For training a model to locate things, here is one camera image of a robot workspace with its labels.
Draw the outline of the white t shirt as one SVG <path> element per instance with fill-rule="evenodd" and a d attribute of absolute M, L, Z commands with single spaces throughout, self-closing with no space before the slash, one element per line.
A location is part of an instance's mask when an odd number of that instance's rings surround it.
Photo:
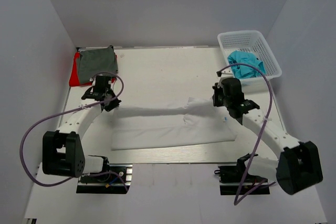
<path fill-rule="evenodd" d="M 123 105 L 112 117 L 112 150 L 137 150 L 231 142 L 226 113 L 212 100 L 189 98 L 184 103 Z"/>

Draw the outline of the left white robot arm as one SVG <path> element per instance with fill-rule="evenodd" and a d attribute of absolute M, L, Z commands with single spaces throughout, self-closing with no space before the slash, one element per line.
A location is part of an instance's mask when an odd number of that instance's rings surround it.
<path fill-rule="evenodd" d="M 85 154 L 81 140 L 96 117 L 120 105 L 121 100 L 111 84 L 112 77 L 96 76 L 70 118 L 55 131 L 44 134 L 42 169 L 45 174 L 75 178 L 93 174 L 101 182 L 110 178 L 108 159 Z"/>

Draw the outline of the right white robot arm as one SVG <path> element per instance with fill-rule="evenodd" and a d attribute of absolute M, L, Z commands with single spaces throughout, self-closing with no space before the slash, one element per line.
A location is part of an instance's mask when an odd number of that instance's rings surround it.
<path fill-rule="evenodd" d="M 300 141 L 268 120 L 257 103 L 245 99 L 238 79 L 221 78 L 213 90 L 213 105 L 224 106 L 233 119 L 255 133 L 277 158 L 274 161 L 258 154 L 246 154 L 236 165 L 220 166 L 215 174 L 220 176 L 222 184 L 229 186 L 243 181 L 247 186 L 264 186 L 272 181 L 293 195 L 322 182 L 319 152 L 313 142 Z"/>

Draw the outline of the blue t shirt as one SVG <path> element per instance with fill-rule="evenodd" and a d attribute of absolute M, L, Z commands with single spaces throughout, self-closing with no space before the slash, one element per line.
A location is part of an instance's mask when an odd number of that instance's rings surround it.
<path fill-rule="evenodd" d="M 227 58 L 233 75 L 238 79 L 250 79 L 261 77 L 261 72 L 265 75 L 264 63 L 253 53 L 244 51 L 233 51 Z"/>

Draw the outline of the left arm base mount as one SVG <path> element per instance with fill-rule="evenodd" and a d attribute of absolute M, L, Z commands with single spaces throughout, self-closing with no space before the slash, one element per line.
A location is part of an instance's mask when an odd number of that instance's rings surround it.
<path fill-rule="evenodd" d="M 125 195 L 131 185 L 133 165 L 110 164 L 111 173 L 100 176 L 81 176 L 77 183 L 77 194 Z"/>

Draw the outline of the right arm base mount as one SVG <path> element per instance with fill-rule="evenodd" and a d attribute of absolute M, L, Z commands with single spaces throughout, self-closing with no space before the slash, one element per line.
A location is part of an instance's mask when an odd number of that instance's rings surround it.
<path fill-rule="evenodd" d="M 214 175 L 219 178 L 219 188 L 221 195 L 236 195 L 236 191 L 238 190 L 239 183 L 246 168 L 245 161 L 247 161 L 250 157 L 251 155 L 248 153 L 245 156 L 240 157 L 235 164 L 229 163 L 220 165 L 216 170 L 214 170 Z M 263 184 L 253 191 L 251 195 L 269 195 L 270 189 L 268 180 L 260 176 L 250 174 L 247 174 L 239 194 L 245 194 L 263 180 L 265 180 Z"/>

